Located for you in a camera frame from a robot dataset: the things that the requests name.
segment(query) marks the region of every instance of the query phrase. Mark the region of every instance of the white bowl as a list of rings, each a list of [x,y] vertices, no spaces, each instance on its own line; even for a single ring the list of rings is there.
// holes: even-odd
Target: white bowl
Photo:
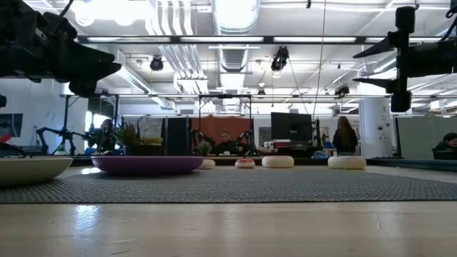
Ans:
[[[72,158],[0,158],[0,186],[42,183],[62,174]]]

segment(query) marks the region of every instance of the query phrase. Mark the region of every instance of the pillar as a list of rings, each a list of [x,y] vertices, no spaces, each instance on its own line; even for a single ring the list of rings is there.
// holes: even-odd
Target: pillar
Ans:
[[[365,158],[392,157],[389,99],[361,99],[361,154]]]

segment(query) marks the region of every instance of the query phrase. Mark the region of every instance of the gray rug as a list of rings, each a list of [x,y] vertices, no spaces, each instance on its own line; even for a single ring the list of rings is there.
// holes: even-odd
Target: gray rug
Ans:
[[[0,203],[278,203],[457,200],[457,184],[332,170],[212,170],[159,178],[105,173],[0,189]]]

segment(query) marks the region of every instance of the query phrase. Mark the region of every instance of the long hair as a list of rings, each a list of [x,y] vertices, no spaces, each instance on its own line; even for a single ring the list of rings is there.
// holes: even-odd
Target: long hair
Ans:
[[[352,126],[346,116],[340,116],[338,119],[338,129],[340,131],[341,143],[344,147],[350,148],[353,146],[351,141],[352,137]]]

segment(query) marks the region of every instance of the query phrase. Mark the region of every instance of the man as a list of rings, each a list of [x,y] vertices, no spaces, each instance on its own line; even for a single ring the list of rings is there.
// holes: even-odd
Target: man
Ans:
[[[216,145],[213,149],[213,152],[217,155],[223,154],[228,151],[230,154],[243,153],[243,146],[236,148],[235,143],[230,139],[230,134],[227,131],[221,133],[222,143]]]
[[[447,133],[443,140],[435,147],[437,151],[457,151],[457,133]]]

